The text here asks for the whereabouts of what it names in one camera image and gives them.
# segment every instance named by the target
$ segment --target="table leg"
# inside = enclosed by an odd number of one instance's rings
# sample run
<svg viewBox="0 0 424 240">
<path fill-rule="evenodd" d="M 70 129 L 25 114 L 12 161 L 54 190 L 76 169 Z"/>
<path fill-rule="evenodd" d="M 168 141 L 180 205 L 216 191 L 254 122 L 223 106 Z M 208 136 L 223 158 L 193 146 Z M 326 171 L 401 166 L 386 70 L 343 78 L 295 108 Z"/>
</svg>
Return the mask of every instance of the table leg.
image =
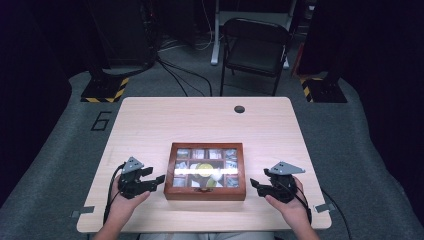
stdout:
<svg viewBox="0 0 424 240">
<path fill-rule="evenodd" d="M 219 57 L 219 0 L 215 1 L 215 42 L 213 44 L 211 64 L 218 64 Z"/>
</svg>

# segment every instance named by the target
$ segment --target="finger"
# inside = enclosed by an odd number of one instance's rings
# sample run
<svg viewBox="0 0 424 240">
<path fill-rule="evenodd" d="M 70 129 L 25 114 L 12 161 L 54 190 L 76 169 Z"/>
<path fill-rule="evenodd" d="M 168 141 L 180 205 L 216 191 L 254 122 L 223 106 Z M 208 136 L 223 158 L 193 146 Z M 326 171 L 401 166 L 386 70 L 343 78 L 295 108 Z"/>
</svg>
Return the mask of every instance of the finger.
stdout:
<svg viewBox="0 0 424 240">
<path fill-rule="evenodd" d="M 284 209 L 286 207 L 286 205 L 284 203 L 278 201 L 277 199 L 275 199 L 271 195 L 266 195 L 265 199 L 271 206 L 273 206 L 278 211 L 281 211 L 281 209 Z"/>
<path fill-rule="evenodd" d="M 297 178 L 297 177 L 295 177 L 295 176 L 293 176 L 293 178 L 294 178 L 294 181 L 296 182 L 296 186 L 300 189 L 300 190 L 302 190 L 303 191 L 303 184 L 302 184 L 302 182 Z"/>
<path fill-rule="evenodd" d="M 134 197 L 134 201 L 136 201 L 138 204 L 146 201 L 146 199 L 150 196 L 150 192 L 146 191 L 138 196 Z"/>
</svg>

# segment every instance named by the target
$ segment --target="chair backrest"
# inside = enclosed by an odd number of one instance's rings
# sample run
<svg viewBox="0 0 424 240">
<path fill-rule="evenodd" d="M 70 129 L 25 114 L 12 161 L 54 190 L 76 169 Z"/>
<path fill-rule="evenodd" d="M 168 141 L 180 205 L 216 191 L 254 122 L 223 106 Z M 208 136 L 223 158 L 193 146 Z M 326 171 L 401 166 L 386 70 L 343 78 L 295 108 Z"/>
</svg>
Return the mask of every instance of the chair backrest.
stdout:
<svg viewBox="0 0 424 240">
<path fill-rule="evenodd" d="M 232 18 L 224 24 L 224 35 L 248 38 L 286 45 L 289 40 L 287 29 L 275 23 L 255 21 L 245 18 Z"/>
</svg>

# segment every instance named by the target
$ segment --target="yellow black hazard tape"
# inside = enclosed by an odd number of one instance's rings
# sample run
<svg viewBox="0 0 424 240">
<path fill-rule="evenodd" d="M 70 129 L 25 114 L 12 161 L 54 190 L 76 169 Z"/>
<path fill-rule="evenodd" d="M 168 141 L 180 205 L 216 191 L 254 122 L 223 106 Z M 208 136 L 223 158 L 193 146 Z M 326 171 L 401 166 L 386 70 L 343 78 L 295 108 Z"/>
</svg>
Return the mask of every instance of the yellow black hazard tape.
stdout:
<svg viewBox="0 0 424 240">
<path fill-rule="evenodd" d="M 121 85 L 119 86 L 118 91 L 116 92 L 114 97 L 111 98 L 90 98 L 90 97 L 81 97 L 81 102 L 118 102 L 121 98 L 122 94 L 124 94 L 125 87 L 127 86 L 129 79 L 125 78 L 122 80 Z"/>
<path fill-rule="evenodd" d="M 308 102 L 314 102 L 314 99 L 311 96 L 311 91 L 309 90 L 309 87 L 306 84 L 306 79 L 322 80 L 322 78 L 300 78 L 300 83 L 302 84 L 303 93 L 305 94 L 306 100 Z"/>
</svg>

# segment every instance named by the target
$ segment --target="black speaker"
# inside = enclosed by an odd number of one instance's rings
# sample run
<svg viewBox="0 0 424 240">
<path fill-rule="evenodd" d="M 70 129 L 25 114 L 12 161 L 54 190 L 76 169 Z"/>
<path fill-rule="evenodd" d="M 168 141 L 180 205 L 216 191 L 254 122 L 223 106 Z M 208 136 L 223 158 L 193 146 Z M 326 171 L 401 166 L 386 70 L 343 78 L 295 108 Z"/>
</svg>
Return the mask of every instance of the black speaker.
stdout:
<svg viewBox="0 0 424 240">
<path fill-rule="evenodd" d="M 110 66 L 154 63 L 159 30 L 147 0 L 87 0 Z"/>
</svg>

